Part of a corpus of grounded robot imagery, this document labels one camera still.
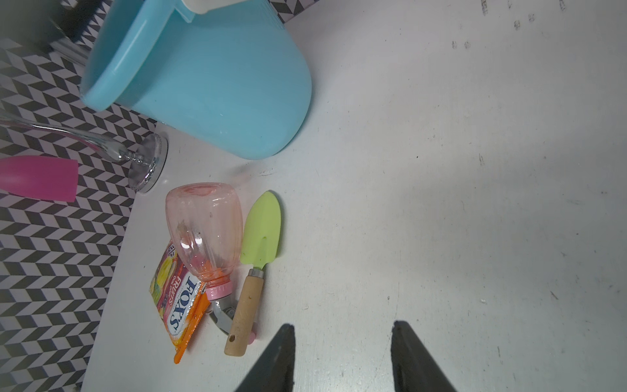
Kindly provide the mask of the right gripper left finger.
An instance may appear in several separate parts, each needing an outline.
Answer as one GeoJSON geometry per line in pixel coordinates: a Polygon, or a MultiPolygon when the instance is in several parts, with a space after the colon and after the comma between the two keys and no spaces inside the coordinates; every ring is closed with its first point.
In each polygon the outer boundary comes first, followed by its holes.
{"type": "Polygon", "coordinates": [[[295,355],[295,328],[284,323],[235,391],[293,391],[295,355]]]}

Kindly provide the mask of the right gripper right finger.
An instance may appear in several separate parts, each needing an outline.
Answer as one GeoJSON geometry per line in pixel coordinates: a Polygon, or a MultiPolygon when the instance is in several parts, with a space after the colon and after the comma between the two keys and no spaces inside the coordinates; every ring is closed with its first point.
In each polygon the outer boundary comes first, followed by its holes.
{"type": "Polygon", "coordinates": [[[406,321],[394,322],[391,362],[396,392],[457,391],[406,321]]]}

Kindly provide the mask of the green trowel wooden handle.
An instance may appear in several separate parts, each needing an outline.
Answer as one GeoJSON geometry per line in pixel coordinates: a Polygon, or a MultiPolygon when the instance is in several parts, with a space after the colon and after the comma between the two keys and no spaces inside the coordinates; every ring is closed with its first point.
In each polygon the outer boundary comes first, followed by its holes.
{"type": "Polygon", "coordinates": [[[282,226],[279,199],[266,191],[253,204],[244,225],[240,261],[251,266],[244,279],[224,353],[228,356],[245,355],[259,309],[265,283],[264,268],[278,254],[282,226]]]}

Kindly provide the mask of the pink spray bottle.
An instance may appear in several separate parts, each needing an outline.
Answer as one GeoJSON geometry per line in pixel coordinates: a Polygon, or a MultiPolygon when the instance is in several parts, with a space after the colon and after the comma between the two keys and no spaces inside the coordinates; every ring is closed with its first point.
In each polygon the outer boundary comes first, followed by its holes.
{"type": "Polygon", "coordinates": [[[240,264],[243,237],[235,189],[217,182],[177,187],[166,197],[166,218],[178,256],[205,285],[210,317],[228,334],[238,305],[231,273],[240,264]]]}

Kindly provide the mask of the Fox's candy bag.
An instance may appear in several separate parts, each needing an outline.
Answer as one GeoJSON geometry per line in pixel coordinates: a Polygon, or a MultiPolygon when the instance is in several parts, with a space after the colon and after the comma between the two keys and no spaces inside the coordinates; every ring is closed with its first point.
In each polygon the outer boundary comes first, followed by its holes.
{"type": "Polygon", "coordinates": [[[150,283],[150,295],[176,349],[179,364],[211,302],[205,284],[189,272],[173,243],[163,253],[150,283]]]}

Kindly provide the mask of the chrome glass rack stand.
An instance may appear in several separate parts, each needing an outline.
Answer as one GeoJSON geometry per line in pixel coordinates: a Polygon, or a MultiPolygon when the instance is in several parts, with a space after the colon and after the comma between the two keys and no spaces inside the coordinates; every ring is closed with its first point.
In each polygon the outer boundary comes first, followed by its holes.
{"type": "Polygon", "coordinates": [[[128,184],[139,193],[149,192],[158,182],[168,156],[168,139],[151,133],[140,143],[137,151],[131,151],[122,143],[93,132],[51,125],[22,119],[1,110],[1,125],[21,130],[37,130],[62,135],[76,140],[94,150],[101,158],[112,163],[131,163],[128,184]]]}

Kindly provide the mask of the light blue plastic bucket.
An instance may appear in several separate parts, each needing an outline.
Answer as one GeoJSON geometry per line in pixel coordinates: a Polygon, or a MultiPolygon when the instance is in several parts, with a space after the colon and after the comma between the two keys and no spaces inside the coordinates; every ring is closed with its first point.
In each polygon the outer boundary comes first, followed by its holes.
{"type": "Polygon", "coordinates": [[[132,109],[251,160],[281,151],[310,108],[305,57],[267,1],[116,1],[80,93],[96,111],[132,109]]]}

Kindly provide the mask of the pink wine glass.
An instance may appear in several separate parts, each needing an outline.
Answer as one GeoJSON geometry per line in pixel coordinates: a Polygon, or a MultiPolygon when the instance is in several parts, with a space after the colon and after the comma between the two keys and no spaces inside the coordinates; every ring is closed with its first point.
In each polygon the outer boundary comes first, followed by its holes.
{"type": "Polygon", "coordinates": [[[46,156],[1,159],[1,190],[18,196],[72,203],[78,189],[78,162],[46,156]]]}

